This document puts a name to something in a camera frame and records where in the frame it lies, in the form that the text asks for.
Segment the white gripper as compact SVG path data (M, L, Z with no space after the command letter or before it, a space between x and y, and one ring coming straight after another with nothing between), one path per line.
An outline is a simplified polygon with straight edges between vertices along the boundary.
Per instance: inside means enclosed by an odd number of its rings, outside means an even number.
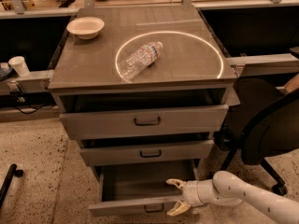
M182 181L180 179L170 178L166 180L168 185L173 185L181 189L182 197L185 202L177 201L167 214L170 217L181 215L188 211L190 207L213 203L217 199L217 191L214 189L211 180L204 181Z

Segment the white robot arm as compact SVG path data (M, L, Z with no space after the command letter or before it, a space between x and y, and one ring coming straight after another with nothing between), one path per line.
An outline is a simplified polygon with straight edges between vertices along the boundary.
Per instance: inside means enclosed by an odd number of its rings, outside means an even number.
M299 224L298 202L252 186L227 171L218 171L211 179L203 181L171 178L166 183L181 191L176 204L167 212L171 217L206 203L233 206L244 201L277 224Z

